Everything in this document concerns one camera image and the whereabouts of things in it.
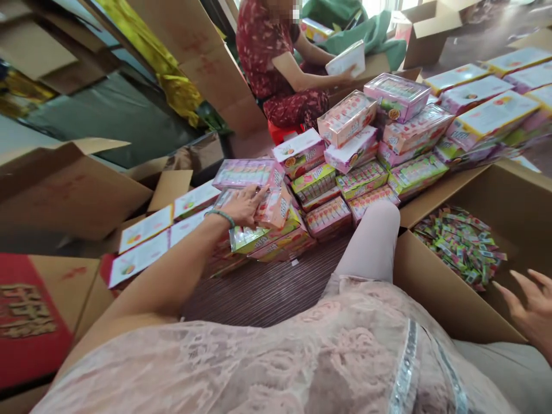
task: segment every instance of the green fabric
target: green fabric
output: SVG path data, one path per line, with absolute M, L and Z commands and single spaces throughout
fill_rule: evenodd
M 326 27 L 332 23 L 345 27 L 356 15 L 362 4 L 358 0 L 310 0 L 303 8 L 302 16 L 308 17 Z M 316 45 L 328 53 L 338 55 L 353 43 L 364 40 L 365 54 L 375 55 L 385 52 L 392 71 L 399 68 L 407 52 L 407 43 L 404 40 L 387 40 L 387 29 L 391 22 L 391 12 L 382 11 L 372 18 L 365 18 L 354 29 L 339 32 L 328 40 Z M 296 52 L 296 59 L 301 57 Z

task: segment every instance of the red floral dress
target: red floral dress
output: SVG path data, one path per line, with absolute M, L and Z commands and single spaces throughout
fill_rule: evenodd
M 270 17 L 260 0 L 241 0 L 236 45 L 243 70 L 255 96 L 264 102 L 266 117 L 280 128 L 305 124 L 317 128 L 316 120 L 329 109 L 328 93 L 320 89 L 295 92 L 274 67 L 272 59 L 293 54 L 300 28 Z M 325 74 L 323 67 L 302 64 L 303 72 Z

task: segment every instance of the woman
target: woman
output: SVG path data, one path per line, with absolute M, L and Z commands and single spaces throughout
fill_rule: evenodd
M 233 224 L 254 227 L 265 191 L 239 192 L 138 276 L 33 412 L 549 412 L 552 374 L 539 352 L 453 342 L 392 285 L 400 217 L 389 202 L 368 209 L 312 309 L 265 329 L 177 323 L 211 250 Z M 527 310 L 500 289 L 550 363 L 552 282 L 531 275 L 543 290 L 514 273 Z
M 352 82 L 351 67 L 328 76 L 324 67 L 335 56 L 312 45 L 293 22 L 296 0 L 241 0 L 236 45 L 241 65 L 266 117 L 280 128 L 316 120 L 329 110 L 327 90 Z M 297 49 L 304 63 L 293 57 Z

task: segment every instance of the sequin trim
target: sequin trim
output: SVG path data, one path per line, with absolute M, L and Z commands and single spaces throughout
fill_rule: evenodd
M 439 348 L 439 353 L 441 355 L 441 359 L 443 359 L 443 362 L 447 368 L 448 371 L 448 377 L 450 378 L 450 382 L 453 386 L 454 390 L 454 401 L 456 403 L 456 413 L 457 414 L 467 414 L 467 395 L 464 392 L 464 389 L 462 388 L 462 385 L 460 384 L 460 380 L 458 379 L 458 376 L 456 375 L 456 371 L 454 370 L 453 366 L 450 365 L 450 361 L 447 358 L 447 355 L 445 354 L 445 351 L 438 340 L 435 339 L 437 342 L 437 347 Z
M 412 381 L 412 370 L 416 358 L 416 347 L 418 344 L 418 328 L 416 322 L 408 320 L 407 341 L 402 352 L 401 362 L 398 366 L 397 379 L 393 386 L 391 401 L 389 403 L 389 413 L 399 414 L 403 412 L 405 400 L 410 391 Z

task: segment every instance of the red stool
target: red stool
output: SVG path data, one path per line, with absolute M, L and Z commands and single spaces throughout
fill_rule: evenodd
M 274 125 L 272 122 L 269 122 L 269 132 L 270 136 L 272 137 L 272 141 L 274 142 L 274 145 L 280 145 L 284 142 L 285 137 L 291 134 L 295 133 L 303 133 L 304 129 L 302 125 L 298 126 L 290 126 L 289 128 L 279 128 L 276 125 Z

